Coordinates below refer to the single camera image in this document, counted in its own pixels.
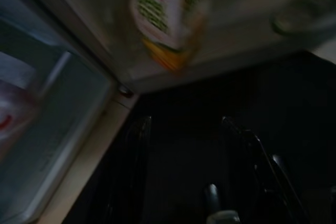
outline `kitchen floor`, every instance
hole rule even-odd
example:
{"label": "kitchen floor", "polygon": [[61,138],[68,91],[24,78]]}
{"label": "kitchen floor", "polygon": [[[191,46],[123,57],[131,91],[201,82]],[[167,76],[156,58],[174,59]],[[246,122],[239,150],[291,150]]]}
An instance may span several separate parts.
{"label": "kitchen floor", "polygon": [[284,158],[306,208],[321,208],[309,211],[311,218],[323,218],[327,199],[318,192],[336,184],[335,114],[336,66],[307,52],[143,95],[64,223],[103,223],[97,215],[106,207],[110,177],[122,168],[122,132],[144,115],[152,117],[152,134],[142,223],[201,224],[204,186],[217,184],[225,197],[227,164],[218,145],[224,115]]}

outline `refrigerator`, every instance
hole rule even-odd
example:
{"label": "refrigerator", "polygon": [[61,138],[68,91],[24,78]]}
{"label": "refrigerator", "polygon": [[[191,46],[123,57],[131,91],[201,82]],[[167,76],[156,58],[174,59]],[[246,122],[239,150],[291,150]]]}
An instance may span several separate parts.
{"label": "refrigerator", "polygon": [[275,33],[269,17],[288,1],[212,0],[200,51],[173,74],[149,57],[129,0],[0,0],[0,52],[35,69],[40,97],[36,118],[0,162],[0,223],[39,217],[118,85],[141,95],[334,37],[336,22],[299,36]]}

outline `dark floor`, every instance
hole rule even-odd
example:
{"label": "dark floor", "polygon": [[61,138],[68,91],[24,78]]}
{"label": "dark floor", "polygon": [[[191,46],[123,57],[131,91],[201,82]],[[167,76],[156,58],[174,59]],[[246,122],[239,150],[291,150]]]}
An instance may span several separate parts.
{"label": "dark floor", "polygon": [[[227,190],[217,141],[223,115],[253,130],[268,153],[285,159],[303,201],[316,197],[320,206],[326,204],[320,192],[336,184],[331,174],[336,66],[309,53],[144,95],[124,129],[143,115],[151,115],[153,122],[143,223],[204,223],[204,186],[216,183]],[[100,223],[92,220],[92,211],[99,212],[103,200],[97,194],[111,187],[107,177],[120,169],[113,150],[119,142],[108,150],[64,223]]]}

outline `crisper drawer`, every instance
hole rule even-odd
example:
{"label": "crisper drawer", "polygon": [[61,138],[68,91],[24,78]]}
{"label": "crisper drawer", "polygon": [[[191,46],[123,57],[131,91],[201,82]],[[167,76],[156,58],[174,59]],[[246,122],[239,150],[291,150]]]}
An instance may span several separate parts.
{"label": "crisper drawer", "polygon": [[99,70],[69,52],[58,58],[41,86],[37,118],[0,162],[1,224],[38,217],[110,97]]}

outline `white refrigerator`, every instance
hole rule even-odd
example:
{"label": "white refrigerator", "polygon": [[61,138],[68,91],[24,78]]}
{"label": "white refrigerator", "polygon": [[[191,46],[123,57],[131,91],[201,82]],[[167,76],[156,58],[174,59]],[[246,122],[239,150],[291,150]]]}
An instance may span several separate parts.
{"label": "white refrigerator", "polygon": [[0,0],[0,52],[35,68],[37,119],[0,162],[0,223],[39,217],[85,135],[122,84],[144,94],[272,60],[331,39],[336,23],[284,37],[288,0],[212,0],[202,48],[179,74],[149,56],[128,0]]}

